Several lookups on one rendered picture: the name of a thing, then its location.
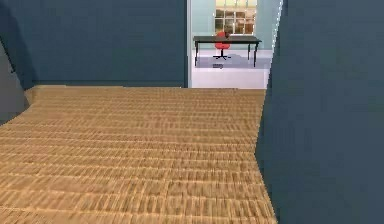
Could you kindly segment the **window with grid panes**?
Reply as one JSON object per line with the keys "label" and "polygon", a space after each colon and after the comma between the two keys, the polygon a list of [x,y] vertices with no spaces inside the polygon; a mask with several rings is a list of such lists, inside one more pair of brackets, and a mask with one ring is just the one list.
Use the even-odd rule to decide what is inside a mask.
{"label": "window with grid panes", "polygon": [[258,0],[215,0],[215,32],[253,35]]}

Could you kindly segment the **red office chair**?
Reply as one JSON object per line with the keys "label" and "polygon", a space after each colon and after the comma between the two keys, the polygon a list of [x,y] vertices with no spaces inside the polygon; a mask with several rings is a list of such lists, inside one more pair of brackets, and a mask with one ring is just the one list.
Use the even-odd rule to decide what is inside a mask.
{"label": "red office chair", "polygon": [[[224,38],[228,38],[229,37],[229,34],[225,31],[221,31],[221,32],[218,32],[216,34],[217,37],[224,37]],[[230,44],[229,43],[221,43],[221,42],[216,42],[215,43],[215,48],[217,50],[220,51],[220,54],[219,55],[215,55],[215,58],[216,59],[219,59],[219,58],[223,58],[224,60],[226,60],[228,58],[228,55],[225,55],[224,54],[224,51],[226,49],[229,49],[230,48]]]}

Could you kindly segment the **black table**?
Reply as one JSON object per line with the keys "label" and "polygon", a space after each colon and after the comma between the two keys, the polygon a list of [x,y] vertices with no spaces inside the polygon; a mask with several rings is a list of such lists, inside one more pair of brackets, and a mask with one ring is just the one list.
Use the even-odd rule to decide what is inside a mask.
{"label": "black table", "polygon": [[195,44],[195,61],[198,61],[198,52],[199,52],[199,44],[200,43],[223,43],[223,44],[247,44],[249,46],[248,50],[250,50],[250,46],[252,44],[255,45],[254,53],[253,53],[253,66],[256,66],[256,52],[258,50],[258,45],[261,43],[255,36],[229,36],[229,37],[219,37],[219,36],[194,36],[193,41]]}

